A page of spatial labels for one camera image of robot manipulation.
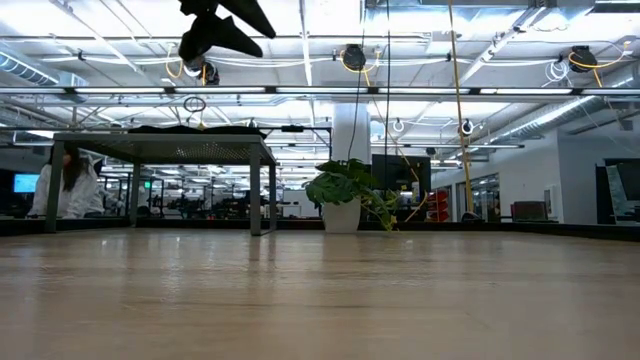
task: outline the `white planter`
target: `white planter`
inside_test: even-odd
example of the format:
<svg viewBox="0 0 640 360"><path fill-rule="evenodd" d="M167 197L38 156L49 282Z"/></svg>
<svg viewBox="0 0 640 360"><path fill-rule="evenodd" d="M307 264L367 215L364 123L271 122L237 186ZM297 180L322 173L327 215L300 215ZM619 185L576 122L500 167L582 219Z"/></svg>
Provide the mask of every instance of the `white planter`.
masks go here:
<svg viewBox="0 0 640 360"><path fill-rule="evenodd" d="M325 204L322 208L324 229L329 234L353 234L360 224L360 199L340 205Z"/></svg>

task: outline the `potted plant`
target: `potted plant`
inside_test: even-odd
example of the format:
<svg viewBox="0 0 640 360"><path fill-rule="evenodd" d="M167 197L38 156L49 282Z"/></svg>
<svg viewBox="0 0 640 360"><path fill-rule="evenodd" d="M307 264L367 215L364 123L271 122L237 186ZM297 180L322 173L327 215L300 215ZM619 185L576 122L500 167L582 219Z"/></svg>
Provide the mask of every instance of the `potted plant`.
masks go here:
<svg viewBox="0 0 640 360"><path fill-rule="evenodd" d="M330 160L316 168L322 174L306 184L306 192L316 206L323 206L328 233L355 233L361 208L374 215L385 230L393 230L396 218L392 212L397 207L397 194L387 192L387 198L383 199L372 190L375 179L360 160Z"/></svg>

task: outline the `white column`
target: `white column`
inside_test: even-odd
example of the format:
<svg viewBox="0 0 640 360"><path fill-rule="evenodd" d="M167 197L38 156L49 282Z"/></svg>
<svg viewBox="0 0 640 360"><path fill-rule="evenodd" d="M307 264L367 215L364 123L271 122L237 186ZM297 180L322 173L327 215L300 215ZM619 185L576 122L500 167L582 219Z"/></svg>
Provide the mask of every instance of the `white column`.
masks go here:
<svg viewBox="0 0 640 360"><path fill-rule="evenodd" d="M365 164L371 164L370 122L367 104L334 104L333 141L331 143L333 155L331 159L349 160L349 145L353 136L351 158L359 159Z"/></svg>

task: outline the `desk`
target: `desk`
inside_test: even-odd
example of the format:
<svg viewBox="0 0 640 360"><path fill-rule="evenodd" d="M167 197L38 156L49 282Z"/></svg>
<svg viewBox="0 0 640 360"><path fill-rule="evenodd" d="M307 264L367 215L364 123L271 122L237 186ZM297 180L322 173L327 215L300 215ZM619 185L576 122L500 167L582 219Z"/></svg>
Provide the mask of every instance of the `desk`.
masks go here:
<svg viewBox="0 0 640 360"><path fill-rule="evenodd" d="M47 232L56 231L58 196L62 174L64 144L104 154L133 164L132 189L140 185L143 164L249 165L251 191L251 235L262 235L260 228L260 167L269 166L269 205L276 213L276 160L260 135L209 134L96 134L59 133L53 137L53 164L47 203ZM135 226L138 192L131 194L129 215ZM271 219L269 231L276 228Z"/></svg>

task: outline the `wooden floor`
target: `wooden floor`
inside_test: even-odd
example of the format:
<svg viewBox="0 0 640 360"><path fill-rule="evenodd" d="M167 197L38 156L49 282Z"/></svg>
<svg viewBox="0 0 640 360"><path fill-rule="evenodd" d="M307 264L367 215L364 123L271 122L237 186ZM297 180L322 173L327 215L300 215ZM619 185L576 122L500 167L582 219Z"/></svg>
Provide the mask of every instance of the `wooden floor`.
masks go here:
<svg viewBox="0 0 640 360"><path fill-rule="evenodd" d="M640 359L640 245L515 233L0 239L3 359Z"/></svg>

